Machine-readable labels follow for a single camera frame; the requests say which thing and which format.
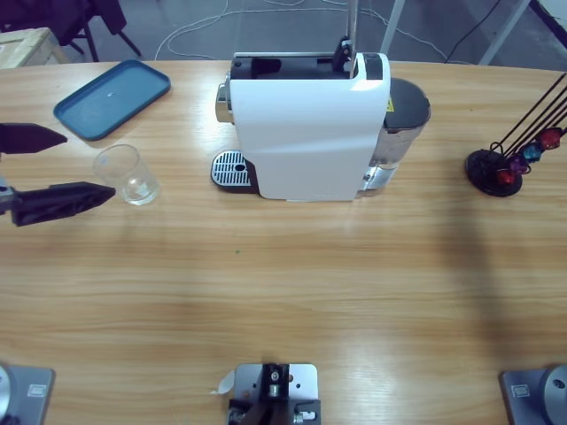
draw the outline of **wooden table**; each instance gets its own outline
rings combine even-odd
[[[69,136],[2,158],[18,189],[91,181],[113,143],[162,185],[67,220],[0,221],[0,359],[53,367],[48,425],[223,424],[219,380],[244,362],[313,362],[325,424],[503,424],[498,374],[567,362],[567,149],[514,197],[483,195],[465,157],[501,138],[557,73],[393,64],[432,119],[386,191],[351,203],[222,193],[237,146],[214,117],[227,62],[157,62],[173,89],[85,143],[52,108],[112,64],[0,72],[0,121]]]

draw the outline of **metal pole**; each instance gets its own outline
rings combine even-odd
[[[346,35],[351,41],[351,78],[354,77],[356,64],[356,40],[358,35],[358,24],[361,21],[361,1],[350,0],[348,7],[348,27]]]
[[[404,8],[404,3],[406,0],[396,0],[392,7],[392,13],[390,13],[390,20],[388,21],[388,27],[386,28],[386,34],[384,34],[384,40],[382,40],[382,46],[380,47],[380,53],[388,54],[390,49],[390,44],[392,44],[392,39],[396,34],[396,29],[398,29],[398,21],[400,20],[401,10]]]
[[[525,8],[528,7],[530,1],[531,0],[519,0],[516,10],[513,11],[506,22],[504,22],[504,25],[496,35],[496,38],[494,38],[494,41],[490,44],[490,46],[488,46],[485,55],[480,59],[480,62],[478,62],[479,65],[488,65],[492,62],[496,52],[500,49],[506,38],[508,38],[510,32],[516,26],[516,23],[524,13]]]

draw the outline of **coffee machine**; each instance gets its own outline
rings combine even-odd
[[[347,201],[380,189],[431,115],[388,58],[356,51],[358,1],[331,53],[237,53],[217,91],[238,151],[213,161],[222,189],[290,201]]]

